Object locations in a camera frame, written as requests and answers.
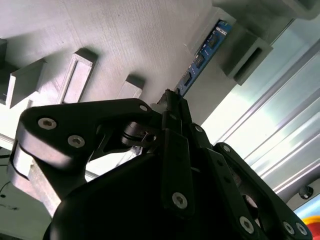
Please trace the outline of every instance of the gray plastic block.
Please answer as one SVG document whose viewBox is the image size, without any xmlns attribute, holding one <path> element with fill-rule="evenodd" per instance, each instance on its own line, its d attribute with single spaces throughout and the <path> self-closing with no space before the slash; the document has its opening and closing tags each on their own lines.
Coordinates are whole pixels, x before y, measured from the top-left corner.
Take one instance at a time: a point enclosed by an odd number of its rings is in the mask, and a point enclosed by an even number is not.
<svg viewBox="0 0 320 240">
<path fill-rule="evenodd" d="M 72 55 L 57 98 L 57 104 L 71 104 L 80 101 L 97 59 L 96 54 L 85 48 L 79 49 Z"/>
<path fill-rule="evenodd" d="M 5 105 L 10 109 L 37 90 L 45 61 L 40 59 L 10 74 Z"/>
<path fill-rule="evenodd" d="M 242 85 L 273 48 L 238 23 L 215 54 L 225 75 Z"/>
<path fill-rule="evenodd" d="M 145 81 L 134 75 L 129 75 L 124 81 L 116 99 L 138 99 L 142 94 Z"/>
<path fill-rule="evenodd" d="M 0 68 L 4 67 L 8 42 L 0 38 Z"/>
<path fill-rule="evenodd" d="M 262 0 L 273 12 L 294 19 L 314 19 L 320 13 L 319 0 Z"/>
<path fill-rule="evenodd" d="M 15 66 L 12 66 L 7 62 L 0 68 L 0 104 L 2 105 L 6 105 L 11 73 L 17 70 L 18 69 Z"/>
</svg>

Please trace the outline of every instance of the black mechanical arm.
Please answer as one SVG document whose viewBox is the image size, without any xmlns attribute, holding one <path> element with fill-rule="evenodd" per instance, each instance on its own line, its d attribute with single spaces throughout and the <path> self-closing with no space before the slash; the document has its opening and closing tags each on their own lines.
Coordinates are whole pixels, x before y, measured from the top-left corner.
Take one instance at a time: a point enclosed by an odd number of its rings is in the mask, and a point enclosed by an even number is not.
<svg viewBox="0 0 320 240">
<path fill-rule="evenodd" d="M 22 113 L 8 173 L 50 213 L 44 239 L 312 239 L 229 145 L 210 144 L 185 99 L 167 90 L 161 103 L 163 112 L 122 99 Z M 131 148 L 140 155 L 85 181 L 89 161 Z"/>
</svg>

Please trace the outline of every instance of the blue circuit board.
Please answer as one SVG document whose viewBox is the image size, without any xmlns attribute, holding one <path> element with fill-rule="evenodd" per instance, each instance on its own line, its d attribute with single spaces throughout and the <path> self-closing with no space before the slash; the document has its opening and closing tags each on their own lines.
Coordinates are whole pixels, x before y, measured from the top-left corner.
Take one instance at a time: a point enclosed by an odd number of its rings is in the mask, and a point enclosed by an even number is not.
<svg viewBox="0 0 320 240">
<path fill-rule="evenodd" d="M 217 52 L 219 46 L 226 38 L 232 26 L 228 23 L 219 20 L 214 26 L 212 32 L 205 39 L 202 47 L 197 53 L 195 59 L 184 73 L 179 83 L 175 87 L 175 92 L 182 97 L 187 93 L 192 84 L 199 77 L 200 73 L 210 62 L 214 54 Z"/>
</svg>

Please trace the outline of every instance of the screw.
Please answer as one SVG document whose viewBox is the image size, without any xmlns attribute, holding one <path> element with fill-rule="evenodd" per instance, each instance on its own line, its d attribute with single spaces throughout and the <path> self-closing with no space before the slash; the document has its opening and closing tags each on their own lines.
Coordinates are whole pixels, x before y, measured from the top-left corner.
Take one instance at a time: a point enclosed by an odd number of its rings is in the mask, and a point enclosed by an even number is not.
<svg viewBox="0 0 320 240">
<path fill-rule="evenodd" d="M 38 121 L 38 125 L 40 128 L 45 129 L 45 130 L 52 130 L 57 127 L 57 123 L 55 120 L 48 118 L 48 117 L 43 117 Z"/>
<path fill-rule="evenodd" d="M 200 133 L 203 131 L 203 129 L 198 125 L 195 126 L 195 129 Z"/>
<path fill-rule="evenodd" d="M 299 189 L 299 195 L 302 199 L 309 199 L 314 194 L 314 189 L 310 186 L 304 186 Z"/>
<path fill-rule="evenodd" d="M 241 226 L 243 227 L 243 229 L 246 230 L 249 234 L 253 234 L 255 232 L 254 226 L 249 221 L 249 219 L 246 218 L 245 216 L 241 216 L 239 218 L 239 222 L 240 222 Z"/>
<path fill-rule="evenodd" d="M 152 134 L 147 135 L 146 138 L 145 138 L 145 140 L 146 140 L 148 143 L 151 143 L 151 142 L 155 141 L 156 139 L 157 139 L 157 136 L 156 136 L 156 135 L 152 135 Z"/>
<path fill-rule="evenodd" d="M 176 205 L 180 209 L 185 209 L 188 206 L 186 197 L 180 192 L 175 192 L 172 195 L 172 201 L 174 205 Z"/>
<path fill-rule="evenodd" d="M 290 233 L 291 235 L 295 234 L 295 230 L 293 229 L 293 227 L 289 223 L 284 221 L 283 225 L 284 225 L 285 230 L 287 230 L 288 233 Z"/>
<path fill-rule="evenodd" d="M 173 118 L 174 120 L 177 120 L 177 117 L 175 115 L 173 115 L 172 113 L 170 113 L 170 117 Z"/>
<path fill-rule="evenodd" d="M 295 225 L 299 229 L 300 233 L 302 233 L 305 236 L 308 235 L 307 230 L 299 222 L 296 222 Z"/>
<path fill-rule="evenodd" d="M 230 148 L 226 145 L 223 145 L 222 148 L 227 152 L 230 153 Z"/>
<path fill-rule="evenodd" d="M 82 148 L 85 145 L 85 140 L 78 136 L 78 135 L 72 135 L 68 137 L 68 144 L 75 148 Z"/>
<path fill-rule="evenodd" d="M 148 111 L 148 108 L 144 105 L 140 105 L 139 107 L 142 111 L 145 111 L 145 112 Z"/>
</svg>

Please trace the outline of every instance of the red object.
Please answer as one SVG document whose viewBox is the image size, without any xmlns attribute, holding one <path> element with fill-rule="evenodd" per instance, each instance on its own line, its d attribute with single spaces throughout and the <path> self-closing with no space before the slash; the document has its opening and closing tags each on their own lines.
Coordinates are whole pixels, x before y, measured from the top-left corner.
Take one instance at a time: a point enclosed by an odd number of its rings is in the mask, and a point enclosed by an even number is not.
<svg viewBox="0 0 320 240">
<path fill-rule="evenodd" d="M 320 240 L 320 216 L 312 216 L 303 219 L 312 233 L 313 240 Z"/>
</svg>

